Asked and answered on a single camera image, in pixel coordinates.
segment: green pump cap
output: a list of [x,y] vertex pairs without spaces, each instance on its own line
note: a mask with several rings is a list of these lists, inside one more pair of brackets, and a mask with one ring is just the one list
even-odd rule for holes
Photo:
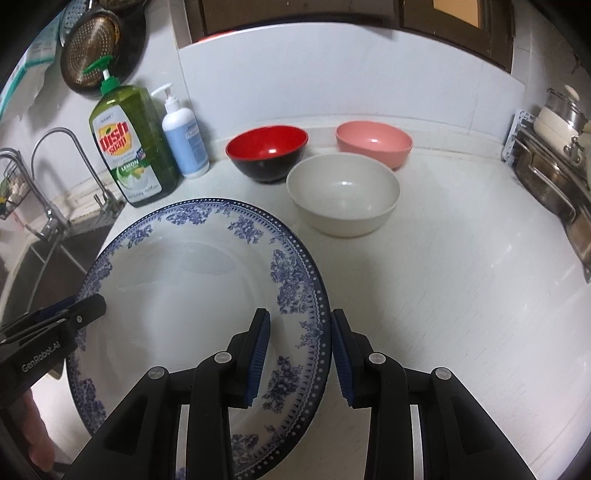
[[112,77],[109,73],[109,63],[111,63],[111,60],[113,60],[113,55],[106,55],[94,61],[82,71],[82,73],[94,72],[97,69],[103,71],[103,77],[105,79],[103,80],[103,83],[100,84],[100,92],[103,95],[106,95],[110,91],[121,86],[119,79],[117,77]]

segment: person's finger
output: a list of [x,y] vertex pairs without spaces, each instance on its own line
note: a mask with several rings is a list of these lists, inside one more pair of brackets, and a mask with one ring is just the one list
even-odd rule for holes
[[22,396],[22,402],[25,406],[25,415],[22,420],[21,431],[31,445],[36,445],[42,435],[47,435],[45,424],[41,419],[37,405],[33,401],[33,394],[30,390]]
[[23,436],[29,442],[29,458],[44,472],[53,467],[56,452],[53,442],[47,434],[45,422],[41,419],[39,409],[33,400],[33,393],[28,390],[22,396],[25,414],[21,425]]
[[42,436],[36,445],[29,447],[29,458],[44,472],[52,469],[55,457],[55,448],[49,435]]

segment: kitchen faucet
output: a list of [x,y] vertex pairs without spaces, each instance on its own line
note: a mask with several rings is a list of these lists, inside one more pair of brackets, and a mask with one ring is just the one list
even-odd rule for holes
[[86,165],[86,168],[88,168],[88,171],[92,175],[92,178],[94,178],[96,184],[101,189],[101,191],[103,193],[104,202],[100,201],[100,198],[97,194],[95,194],[95,196],[94,196],[96,203],[98,203],[100,206],[100,211],[102,213],[111,214],[114,217],[117,216],[119,214],[119,212],[121,211],[121,209],[123,208],[124,203],[117,200],[115,195],[113,195],[113,192],[110,191],[107,187],[105,187],[105,184],[103,184],[103,182],[100,180],[99,176],[96,173],[96,170],[93,168],[90,161],[88,160],[88,157],[86,156],[86,153],[82,149],[82,145],[80,145],[80,141],[78,140],[77,136],[74,134],[74,132],[72,130],[69,130],[68,128],[55,127],[55,128],[49,129],[47,132],[45,132],[41,136],[41,138],[39,140],[37,140],[37,143],[35,144],[35,147],[33,148],[33,153],[31,154],[31,178],[33,180],[35,180],[34,161],[35,161],[35,154],[37,153],[37,149],[39,148],[39,145],[41,145],[41,142],[43,142],[43,140],[45,140],[47,137],[49,137],[49,135],[54,134],[54,133],[58,133],[58,132],[64,133],[72,139],[72,141],[74,142],[74,145],[76,146],[76,149],[78,150],[78,153],[80,154],[82,160],[84,161],[84,164]]
[[33,233],[35,233],[35,235],[41,240],[48,241],[56,232],[65,232],[70,226],[70,222],[63,216],[59,209],[43,195],[37,185],[35,185],[35,182],[25,168],[21,153],[13,148],[0,148],[0,158],[12,160],[17,165],[17,168],[21,171],[29,188],[43,206],[43,210],[47,217],[47,223],[43,226],[41,231]]

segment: cabinet door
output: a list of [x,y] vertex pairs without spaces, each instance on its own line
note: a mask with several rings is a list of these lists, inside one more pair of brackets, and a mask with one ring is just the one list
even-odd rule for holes
[[191,36],[289,21],[367,22],[399,26],[398,0],[185,0]]
[[511,0],[403,0],[401,26],[452,43],[511,71]]

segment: pot handle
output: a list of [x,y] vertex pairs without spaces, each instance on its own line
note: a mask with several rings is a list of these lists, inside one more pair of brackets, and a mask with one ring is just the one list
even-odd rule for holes
[[544,175],[540,170],[534,167],[532,164],[529,164],[528,167],[532,171],[532,173],[538,177],[541,181],[543,181],[548,187],[554,190],[554,193],[558,195],[561,200],[566,203],[566,205],[570,208],[571,218],[570,221],[572,222],[574,218],[577,216],[577,210],[574,208],[572,202],[569,198],[564,194],[562,190],[560,190],[546,175]]
[[515,143],[517,145],[519,145],[521,148],[523,148],[527,153],[529,153],[530,155],[533,155],[533,153],[531,152],[531,150],[527,147],[526,144],[524,144],[519,138],[517,138],[517,135],[513,135],[513,140],[515,140]]

